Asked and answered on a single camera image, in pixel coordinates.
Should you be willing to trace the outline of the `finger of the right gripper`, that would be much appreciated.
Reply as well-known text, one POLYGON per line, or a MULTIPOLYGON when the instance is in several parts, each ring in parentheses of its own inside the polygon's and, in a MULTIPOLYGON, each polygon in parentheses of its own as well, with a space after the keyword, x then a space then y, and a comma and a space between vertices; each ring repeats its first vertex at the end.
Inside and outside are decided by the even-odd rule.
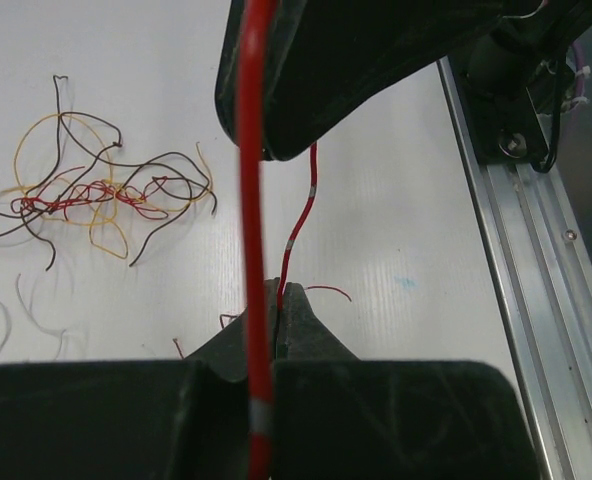
POLYGON ((266 160, 302 153, 380 91, 476 39, 508 1, 280 1, 263 81, 266 160))

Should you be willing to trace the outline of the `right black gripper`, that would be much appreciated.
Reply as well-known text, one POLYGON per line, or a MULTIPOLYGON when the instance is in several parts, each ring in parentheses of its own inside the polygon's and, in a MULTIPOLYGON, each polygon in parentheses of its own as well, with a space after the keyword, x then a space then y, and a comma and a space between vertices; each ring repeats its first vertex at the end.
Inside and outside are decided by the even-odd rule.
POLYGON ((515 98, 536 67, 566 55, 592 26, 592 1, 543 1, 526 17, 507 17, 455 51, 455 73, 483 97, 515 98))

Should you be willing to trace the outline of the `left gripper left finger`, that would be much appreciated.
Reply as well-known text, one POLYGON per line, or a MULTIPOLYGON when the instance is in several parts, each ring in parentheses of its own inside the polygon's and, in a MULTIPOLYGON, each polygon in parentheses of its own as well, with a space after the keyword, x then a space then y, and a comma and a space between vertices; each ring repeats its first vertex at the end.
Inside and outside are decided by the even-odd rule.
POLYGON ((184 359, 0 365, 0 479, 268 479, 252 303, 184 359))

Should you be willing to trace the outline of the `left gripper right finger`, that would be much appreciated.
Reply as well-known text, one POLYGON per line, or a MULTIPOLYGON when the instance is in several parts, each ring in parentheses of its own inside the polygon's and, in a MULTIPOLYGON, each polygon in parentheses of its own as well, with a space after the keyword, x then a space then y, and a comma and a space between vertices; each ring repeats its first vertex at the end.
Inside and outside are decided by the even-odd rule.
POLYGON ((534 479, 514 388, 481 362, 357 358, 287 286, 274 364, 276 479, 534 479))

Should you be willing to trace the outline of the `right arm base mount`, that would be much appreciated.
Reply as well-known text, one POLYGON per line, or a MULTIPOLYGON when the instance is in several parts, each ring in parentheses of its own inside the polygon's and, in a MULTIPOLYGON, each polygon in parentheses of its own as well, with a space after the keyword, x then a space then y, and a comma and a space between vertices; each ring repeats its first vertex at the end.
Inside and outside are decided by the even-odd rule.
POLYGON ((547 172, 557 157, 560 129, 547 140, 527 88, 516 96, 468 94, 468 125, 479 165, 529 164, 547 172))

